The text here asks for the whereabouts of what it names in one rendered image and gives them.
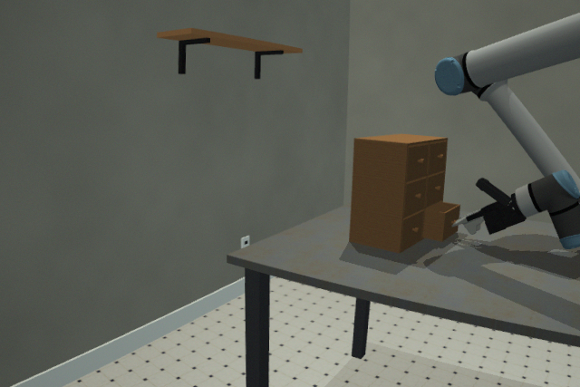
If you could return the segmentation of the brown wooden chest of drawers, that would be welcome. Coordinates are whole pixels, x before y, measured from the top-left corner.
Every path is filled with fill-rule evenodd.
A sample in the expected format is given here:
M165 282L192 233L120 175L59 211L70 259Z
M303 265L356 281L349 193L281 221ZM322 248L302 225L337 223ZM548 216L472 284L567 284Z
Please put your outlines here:
M445 182L446 171L445 159L445 169L428 173L430 142L446 141L448 146L448 138L411 134L380 137L389 141L354 139L349 241L400 254L424 239L425 208L443 202L442 194L442 199L425 206L428 176L443 171ZM427 174L406 180L409 145L421 143L429 144ZM419 178L427 178L424 207L403 216L406 182ZM421 239L401 251L403 219L420 210L424 210Z

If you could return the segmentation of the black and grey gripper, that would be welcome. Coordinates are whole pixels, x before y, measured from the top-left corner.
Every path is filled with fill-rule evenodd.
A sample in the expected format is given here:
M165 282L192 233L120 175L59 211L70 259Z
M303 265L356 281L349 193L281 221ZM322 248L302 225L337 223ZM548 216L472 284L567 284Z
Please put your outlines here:
M463 224L467 231L473 235L480 230L480 224L485 221L488 232L491 235L525 221L527 218L523 216L517 205L515 193L511 194L511 201L506 207L498 202L489 204L480 209L482 211L475 211L477 213L473 212L475 214L472 215L470 213L470 216L467 215L467 217L464 216L458 219L452 227Z

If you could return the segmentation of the brown wooden drawer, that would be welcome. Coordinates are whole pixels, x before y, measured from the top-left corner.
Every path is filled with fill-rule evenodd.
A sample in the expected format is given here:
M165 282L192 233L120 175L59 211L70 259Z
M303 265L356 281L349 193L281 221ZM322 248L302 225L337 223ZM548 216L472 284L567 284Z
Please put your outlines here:
M444 183L444 172L440 171L428 176L426 205L442 199Z
M406 182L404 214L406 216L424 207L427 178ZM418 194L420 193L420 194ZM418 194L418 195L417 195Z
M434 141L430 142L429 170L432 173L437 170L445 169L447 142Z
M403 219L401 251L421 239L424 210Z
M429 144L409 146L406 180L427 174L428 153Z
M441 201L427 207L422 237L442 242L452 236L458 231L459 226L452 227L452 224L459 219L459 211L460 205Z

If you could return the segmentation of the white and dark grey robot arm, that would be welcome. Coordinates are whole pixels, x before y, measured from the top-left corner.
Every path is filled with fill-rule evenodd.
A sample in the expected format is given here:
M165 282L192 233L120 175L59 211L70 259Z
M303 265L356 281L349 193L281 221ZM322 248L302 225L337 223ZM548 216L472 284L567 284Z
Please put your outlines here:
M547 210L564 249L580 247L580 178L510 90L508 79L578 58L580 13L447 57L435 70L443 93L473 92L488 102L536 164L544 178L516 189L517 205L527 218Z

